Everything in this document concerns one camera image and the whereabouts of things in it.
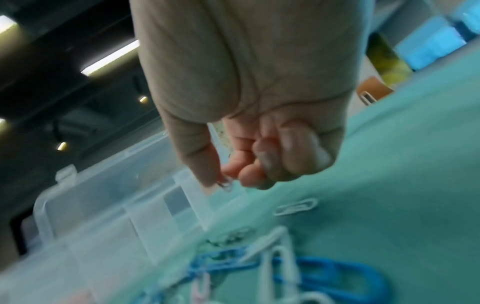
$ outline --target ceiling light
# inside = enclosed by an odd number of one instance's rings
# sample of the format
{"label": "ceiling light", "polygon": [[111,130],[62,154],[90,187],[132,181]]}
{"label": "ceiling light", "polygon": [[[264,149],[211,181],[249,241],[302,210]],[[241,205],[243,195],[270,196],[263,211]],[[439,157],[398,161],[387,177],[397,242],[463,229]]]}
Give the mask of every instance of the ceiling light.
{"label": "ceiling light", "polygon": [[64,142],[61,142],[58,146],[57,146],[57,150],[59,151],[63,151],[67,148],[67,143],[64,141]]}
{"label": "ceiling light", "polygon": [[81,73],[87,76],[90,76],[94,72],[100,70],[104,66],[112,63],[113,61],[117,60],[118,58],[130,53],[131,51],[135,50],[140,46],[140,42],[135,40],[134,42],[124,46],[123,48],[119,49],[108,55],[107,57],[100,59],[99,61],[95,62],[91,66],[86,67]]}
{"label": "ceiling light", "polygon": [[17,23],[12,19],[8,18],[7,16],[0,16],[0,33],[9,30],[15,25],[17,25]]}

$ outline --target hand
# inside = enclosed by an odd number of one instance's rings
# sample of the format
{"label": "hand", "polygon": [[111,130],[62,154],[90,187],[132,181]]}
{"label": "hand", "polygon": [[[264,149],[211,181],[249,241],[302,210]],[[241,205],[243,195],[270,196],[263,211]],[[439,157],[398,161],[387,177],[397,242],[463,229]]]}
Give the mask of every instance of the hand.
{"label": "hand", "polygon": [[[270,188],[333,165],[373,0],[131,0],[139,56],[181,160],[205,186]],[[234,149],[220,168],[207,122]]]}

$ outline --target table surface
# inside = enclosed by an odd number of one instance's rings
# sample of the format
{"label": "table surface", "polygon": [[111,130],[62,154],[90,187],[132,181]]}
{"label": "table surface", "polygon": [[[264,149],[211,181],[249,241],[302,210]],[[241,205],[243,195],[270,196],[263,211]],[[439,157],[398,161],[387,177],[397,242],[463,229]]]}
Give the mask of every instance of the table surface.
{"label": "table surface", "polygon": [[[480,71],[470,67],[478,63],[480,54],[473,54],[353,117],[334,167],[250,192],[249,207],[207,237],[245,225],[258,237],[285,225],[297,254],[357,261],[383,273],[393,303],[477,303]],[[315,210],[272,216],[276,206],[309,197],[320,201]],[[193,247],[179,253],[159,271],[194,253]],[[228,275],[213,298],[255,302],[257,275],[256,269]],[[154,277],[114,303],[130,303]]]}

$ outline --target dark ceiling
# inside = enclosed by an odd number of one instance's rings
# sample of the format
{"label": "dark ceiling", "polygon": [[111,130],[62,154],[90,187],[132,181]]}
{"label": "dark ceiling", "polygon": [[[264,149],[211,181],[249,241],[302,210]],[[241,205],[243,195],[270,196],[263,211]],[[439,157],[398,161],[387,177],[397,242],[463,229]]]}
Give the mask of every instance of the dark ceiling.
{"label": "dark ceiling", "polygon": [[136,55],[98,77],[80,73],[135,39],[128,0],[0,0],[1,15],[19,28],[0,34],[0,207],[159,118],[138,102],[150,95]]}

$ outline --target transparent plastic container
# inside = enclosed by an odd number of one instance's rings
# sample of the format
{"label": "transparent plastic container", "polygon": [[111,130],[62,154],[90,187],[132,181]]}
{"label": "transparent plastic container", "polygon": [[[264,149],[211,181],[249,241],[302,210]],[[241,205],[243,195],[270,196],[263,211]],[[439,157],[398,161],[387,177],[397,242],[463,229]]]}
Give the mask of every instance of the transparent plastic container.
{"label": "transparent plastic container", "polygon": [[[220,161],[225,163],[228,152],[212,126],[210,133]],[[86,220],[113,205],[128,202],[151,187],[173,186],[176,183],[173,175],[181,168],[183,166],[168,135],[163,132],[78,174],[74,166],[59,171],[56,175],[58,184],[45,190],[33,209],[42,243],[74,231]],[[172,204],[172,208],[177,209],[173,210],[175,213],[188,205],[188,202]]]}
{"label": "transparent plastic container", "polygon": [[[147,162],[146,156],[164,157],[149,147],[157,145],[156,149],[164,149],[164,153],[170,151],[165,138],[154,136],[120,155],[130,151],[134,158],[127,156],[123,160],[130,168],[140,168],[142,166],[136,167],[131,160]],[[60,183],[39,197],[37,203],[41,203],[43,210],[40,209],[42,213],[37,216],[44,224],[52,223],[47,227],[54,231],[55,237],[48,239],[40,252],[0,273],[1,304],[100,304],[150,273],[180,248],[200,241],[217,220],[225,220],[248,204],[247,194],[238,183],[234,183],[229,193],[219,187],[203,189],[184,166],[162,180],[149,183],[148,187],[132,191],[118,202],[111,199],[110,205],[105,204],[100,211],[90,208],[88,200],[56,201],[67,197],[66,193],[74,197],[79,193],[78,187],[88,189],[89,181],[82,174],[98,181],[99,176],[112,176],[104,171],[121,171],[118,166],[121,167],[122,162],[117,161],[118,157],[78,174],[69,184]],[[85,193],[77,197],[95,198]],[[62,203],[84,211],[81,221],[69,228],[69,232],[58,230],[59,221],[55,219],[63,215],[61,211],[65,208],[56,208]]]}

